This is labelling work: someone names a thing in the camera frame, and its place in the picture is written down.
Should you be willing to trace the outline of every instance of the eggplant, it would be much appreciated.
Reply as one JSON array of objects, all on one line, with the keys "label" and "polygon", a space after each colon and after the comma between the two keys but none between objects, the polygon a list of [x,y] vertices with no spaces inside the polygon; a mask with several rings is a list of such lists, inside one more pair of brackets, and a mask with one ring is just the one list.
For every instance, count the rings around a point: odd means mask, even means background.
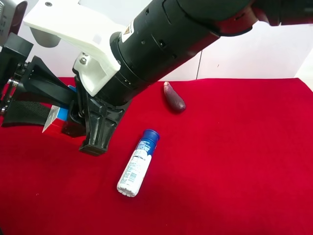
[{"label": "eggplant", "polygon": [[181,113],[186,109],[183,99],[174,91],[169,82],[164,83],[164,94],[169,106],[177,113]]}]

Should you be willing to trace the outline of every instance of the bolt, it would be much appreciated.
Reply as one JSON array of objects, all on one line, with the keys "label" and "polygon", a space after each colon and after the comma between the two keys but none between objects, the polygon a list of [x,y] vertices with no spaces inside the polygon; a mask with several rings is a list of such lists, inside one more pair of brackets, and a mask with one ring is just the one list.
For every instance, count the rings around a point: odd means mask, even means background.
[{"label": "bolt", "polygon": [[12,84],[13,87],[17,87],[19,84],[19,81],[10,78],[7,83]]},{"label": "bolt", "polygon": [[79,62],[83,65],[85,65],[87,63],[87,59],[85,57],[82,57]]},{"label": "bolt", "polygon": [[1,108],[0,109],[0,115],[4,115],[4,113],[5,113],[5,108]]}]

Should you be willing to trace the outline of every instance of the white mount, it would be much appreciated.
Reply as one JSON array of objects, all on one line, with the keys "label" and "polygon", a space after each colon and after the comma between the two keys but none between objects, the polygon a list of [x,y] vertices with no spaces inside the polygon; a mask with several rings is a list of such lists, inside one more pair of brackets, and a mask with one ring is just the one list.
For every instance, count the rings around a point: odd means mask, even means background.
[{"label": "white mount", "polygon": [[111,51],[110,37],[126,27],[79,5],[77,0],[39,0],[24,23],[32,28],[36,41],[44,47],[55,47],[61,38],[84,52],[75,61],[74,69],[91,96],[120,70]]}]

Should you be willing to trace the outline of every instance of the warning label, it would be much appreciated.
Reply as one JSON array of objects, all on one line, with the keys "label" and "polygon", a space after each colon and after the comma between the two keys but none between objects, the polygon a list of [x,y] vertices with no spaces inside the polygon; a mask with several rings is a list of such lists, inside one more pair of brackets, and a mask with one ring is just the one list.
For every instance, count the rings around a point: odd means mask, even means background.
[{"label": "warning label", "polygon": [[133,33],[134,33],[134,21],[132,21],[130,25],[127,26],[125,32],[122,34],[122,42],[126,42],[126,40],[129,39]]}]

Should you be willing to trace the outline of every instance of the red tablecloth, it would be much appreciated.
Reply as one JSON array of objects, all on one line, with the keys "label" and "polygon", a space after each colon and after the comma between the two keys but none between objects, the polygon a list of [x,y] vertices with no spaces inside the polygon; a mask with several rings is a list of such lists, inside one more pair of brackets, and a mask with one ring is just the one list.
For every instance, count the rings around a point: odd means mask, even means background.
[{"label": "red tablecloth", "polygon": [[[107,154],[40,127],[0,129],[5,235],[313,234],[313,93],[299,79],[157,83],[134,99]],[[116,184],[143,130],[160,133],[137,197]]]}]

